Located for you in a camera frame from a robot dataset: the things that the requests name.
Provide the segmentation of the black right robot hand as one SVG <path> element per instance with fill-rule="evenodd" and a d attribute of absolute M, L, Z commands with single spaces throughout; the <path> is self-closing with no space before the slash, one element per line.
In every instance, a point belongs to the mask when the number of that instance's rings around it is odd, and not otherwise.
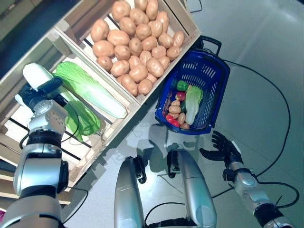
<path fill-rule="evenodd" d="M 215 130 L 211 137 L 211 142 L 216 150 L 208 151 L 200 148 L 199 151 L 204 158 L 211 161 L 223 161 L 226 168 L 234 162 L 240 162 L 243 164 L 241 154 L 236 149 L 232 141 L 228 140 L 224 135 Z"/>

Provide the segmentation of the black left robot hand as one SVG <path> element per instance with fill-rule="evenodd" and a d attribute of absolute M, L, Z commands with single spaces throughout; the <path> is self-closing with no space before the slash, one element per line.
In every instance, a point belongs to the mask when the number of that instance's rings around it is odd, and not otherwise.
<path fill-rule="evenodd" d="M 51 80 L 40 85 L 36 90 L 33 89 L 29 83 L 26 83 L 18 95 L 22 102 L 32 111 L 34 107 L 43 100 L 54 100 L 61 107 L 65 107 L 68 101 L 57 91 L 63 84 L 60 77 L 54 77 Z"/>

